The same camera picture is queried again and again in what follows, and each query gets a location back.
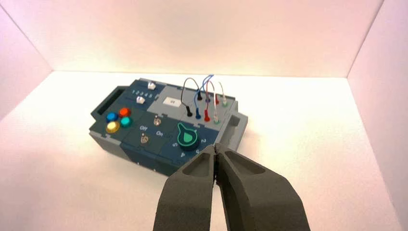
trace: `red plug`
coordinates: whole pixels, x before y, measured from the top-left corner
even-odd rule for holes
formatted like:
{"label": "red plug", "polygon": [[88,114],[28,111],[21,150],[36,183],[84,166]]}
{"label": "red plug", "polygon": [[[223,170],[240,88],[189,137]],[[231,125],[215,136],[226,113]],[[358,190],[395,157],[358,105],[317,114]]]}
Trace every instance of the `red plug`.
{"label": "red plug", "polygon": [[204,114],[205,114],[204,120],[205,120],[206,122],[210,121],[210,117],[208,116],[208,110],[207,110],[207,109],[204,110]]}

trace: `white wall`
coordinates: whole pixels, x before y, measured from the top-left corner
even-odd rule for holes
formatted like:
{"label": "white wall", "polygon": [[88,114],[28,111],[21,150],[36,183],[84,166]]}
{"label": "white wall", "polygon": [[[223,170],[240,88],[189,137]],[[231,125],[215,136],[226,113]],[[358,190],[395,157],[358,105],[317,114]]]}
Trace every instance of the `white wall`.
{"label": "white wall", "polygon": [[400,222],[408,230],[407,0],[384,2],[348,80]]}
{"label": "white wall", "polygon": [[382,0],[0,0],[56,70],[346,77]]}
{"label": "white wall", "polygon": [[50,66],[0,7],[0,120],[50,72]]}

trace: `teal button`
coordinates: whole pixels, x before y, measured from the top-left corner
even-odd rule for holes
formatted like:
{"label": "teal button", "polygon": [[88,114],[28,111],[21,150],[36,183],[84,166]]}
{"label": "teal button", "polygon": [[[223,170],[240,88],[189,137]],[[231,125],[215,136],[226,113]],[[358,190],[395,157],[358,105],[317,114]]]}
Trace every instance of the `teal button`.
{"label": "teal button", "polygon": [[196,129],[187,128],[182,123],[177,124],[178,136],[177,142],[180,147],[185,151],[191,151],[198,147],[200,144],[199,137]]}
{"label": "teal button", "polygon": [[124,128],[129,127],[132,124],[132,120],[129,117],[123,117],[120,120],[120,125]]}

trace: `red button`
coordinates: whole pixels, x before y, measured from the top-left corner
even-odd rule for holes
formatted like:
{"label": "red button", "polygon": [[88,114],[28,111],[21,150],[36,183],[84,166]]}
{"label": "red button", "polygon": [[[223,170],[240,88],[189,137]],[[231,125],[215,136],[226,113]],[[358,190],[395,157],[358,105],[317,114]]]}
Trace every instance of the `red button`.
{"label": "red button", "polygon": [[123,117],[129,117],[130,116],[130,109],[127,107],[124,107],[122,109],[120,109],[119,111],[119,117],[123,118]]}

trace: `blue button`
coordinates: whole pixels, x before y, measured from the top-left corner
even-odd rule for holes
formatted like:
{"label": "blue button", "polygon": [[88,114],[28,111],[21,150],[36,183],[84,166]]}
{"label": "blue button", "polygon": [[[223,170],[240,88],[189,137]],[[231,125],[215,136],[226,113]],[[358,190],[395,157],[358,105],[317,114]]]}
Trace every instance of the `blue button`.
{"label": "blue button", "polygon": [[120,125],[124,128],[127,128],[130,126],[130,124],[132,123],[132,120],[129,117],[123,117],[120,120]]}
{"label": "blue button", "polygon": [[118,117],[119,116],[116,113],[110,112],[106,115],[106,122],[109,123],[112,121],[117,121]]}

